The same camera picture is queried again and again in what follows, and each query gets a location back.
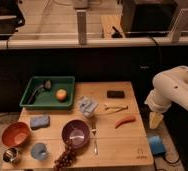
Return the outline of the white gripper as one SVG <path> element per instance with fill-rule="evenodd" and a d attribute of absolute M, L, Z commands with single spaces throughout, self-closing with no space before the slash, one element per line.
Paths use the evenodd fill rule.
<path fill-rule="evenodd" d="M 170 108 L 170 101 L 157 92 L 150 92 L 145 104 L 153 111 L 149 115 L 149 127 L 156 129 L 164 118 L 161 113 L 165 113 Z"/>

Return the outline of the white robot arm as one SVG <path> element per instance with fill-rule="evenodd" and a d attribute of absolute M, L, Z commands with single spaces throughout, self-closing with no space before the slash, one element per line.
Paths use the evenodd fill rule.
<path fill-rule="evenodd" d="M 153 89 L 145 104 L 150 108 L 149 127 L 155 129 L 164 118 L 164 113 L 177 103 L 188 111 L 188 67 L 178 66 L 156 74 Z"/>

